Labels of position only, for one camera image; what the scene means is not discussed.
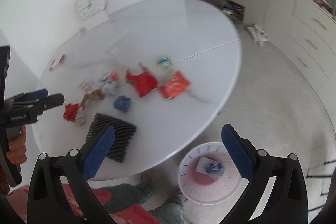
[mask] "shelf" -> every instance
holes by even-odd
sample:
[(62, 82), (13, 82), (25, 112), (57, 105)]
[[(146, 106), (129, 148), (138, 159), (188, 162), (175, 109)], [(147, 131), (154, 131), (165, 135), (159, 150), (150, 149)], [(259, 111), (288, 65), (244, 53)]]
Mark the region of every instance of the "shelf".
[(233, 11), (239, 13), (239, 14), (244, 15), (243, 11), (237, 10), (237, 9), (233, 8), (232, 6), (224, 5), (224, 7), (229, 8), (229, 9), (231, 9), (231, 10), (233, 10)]
[(335, 20), (335, 18), (333, 17), (333, 15), (332, 15), (331, 13), (329, 13), (329, 12), (326, 11), (326, 10), (323, 10), (323, 9), (320, 7), (320, 5), (318, 5), (317, 3), (315, 3), (315, 2), (313, 2), (313, 1), (311, 1), (311, 0), (308, 0), (308, 1), (310, 1), (312, 4), (314, 4), (317, 8), (319, 8), (323, 13), (325, 13), (328, 17), (330, 17), (330, 18), (336, 23), (336, 20)]

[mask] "crumpled red wrapper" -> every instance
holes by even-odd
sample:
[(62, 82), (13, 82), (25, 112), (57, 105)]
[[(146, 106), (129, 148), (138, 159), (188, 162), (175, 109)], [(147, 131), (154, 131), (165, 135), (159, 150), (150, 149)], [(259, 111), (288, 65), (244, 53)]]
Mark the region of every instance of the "crumpled red wrapper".
[(125, 79), (127, 83), (134, 87), (140, 98), (158, 87), (157, 80), (147, 72), (140, 75), (131, 75), (130, 71), (127, 70)]
[(182, 73), (177, 71), (167, 84), (159, 87), (159, 90), (164, 98), (176, 98), (190, 85), (191, 83), (182, 75)]
[(63, 119), (69, 122), (74, 122), (76, 119), (76, 115), (78, 110), (80, 109), (80, 104), (68, 104), (65, 106), (65, 112), (63, 114)]

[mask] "white tabletop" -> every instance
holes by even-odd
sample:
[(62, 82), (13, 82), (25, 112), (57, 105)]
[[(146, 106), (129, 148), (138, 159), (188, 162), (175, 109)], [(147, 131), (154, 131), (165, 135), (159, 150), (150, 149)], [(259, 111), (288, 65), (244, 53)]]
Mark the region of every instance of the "white tabletop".
[[(199, 0), (149, 0), (128, 7), (110, 20), (71, 39), (56, 56), (65, 63), (53, 72), (44, 70), (38, 88), (62, 93), (65, 103), (80, 102), (78, 85), (83, 79), (98, 80), (116, 70), (120, 89), (113, 97), (90, 102), (86, 124), (79, 128), (63, 120), (64, 106), (48, 110), (34, 125), (38, 147), (49, 156), (61, 156), (81, 148), (96, 112), (137, 126), (125, 161), (106, 158), (95, 180), (127, 177), (152, 168), (182, 150), (199, 136), (223, 108), (236, 84), (241, 66), (241, 43), (226, 15)], [(173, 65), (159, 70), (157, 59), (170, 56)], [(147, 66), (160, 84), (177, 70), (192, 82), (187, 92), (173, 100), (156, 89), (143, 98), (125, 84), (127, 69), (141, 73)], [(114, 100), (131, 97), (128, 113), (113, 108)]]

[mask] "red cloth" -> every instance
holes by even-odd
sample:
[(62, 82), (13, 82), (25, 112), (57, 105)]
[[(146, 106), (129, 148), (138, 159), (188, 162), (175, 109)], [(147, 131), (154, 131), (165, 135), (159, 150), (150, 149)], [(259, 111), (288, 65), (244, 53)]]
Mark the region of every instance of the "red cloth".
[[(83, 217), (70, 186), (63, 184), (63, 189), (73, 213), (78, 217)], [(28, 192), (29, 185), (25, 185), (6, 196), (13, 209), (26, 223)], [(105, 190), (92, 189), (92, 192), (102, 205), (108, 202), (112, 196), (109, 191)], [(134, 204), (130, 208), (110, 216), (117, 224), (162, 224), (138, 204)]]
[(76, 115), (78, 110), (80, 109), (81, 105), (75, 104), (75, 105), (66, 105), (65, 106), (65, 112), (63, 114), (63, 119), (67, 120), (69, 122), (74, 122), (76, 119)]
[(140, 75), (131, 75), (130, 71), (127, 70), (125, 79), (126, 82), (134, 82), (134, 84), (132, 85), (137, 91), (140, 98), (144, 97), (153, 89), (158, 87), (157, 80), (146, 72), (143, 72)]
[(117, 224), (162, 224), (139, 204), (134, 204), (130, 208), (110, 216)]

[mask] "gray trousers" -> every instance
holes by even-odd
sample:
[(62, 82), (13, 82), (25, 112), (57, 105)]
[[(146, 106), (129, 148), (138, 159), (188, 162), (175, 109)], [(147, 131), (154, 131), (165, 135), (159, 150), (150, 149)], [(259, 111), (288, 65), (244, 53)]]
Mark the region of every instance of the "gray trousers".
[[(121, 212), (133, 204), (143, 205), (153, 194), (152, 184), (143, 182), (136, 186), (121, 184), (113, 187), (105, 187), (100, 190), (109, 191), (112, 194), (104, 208), (109, 214)], [(184, 205), (179, 198), (169, 198), (154, 210), (148, 211), (162, 224), (183, 224)]]

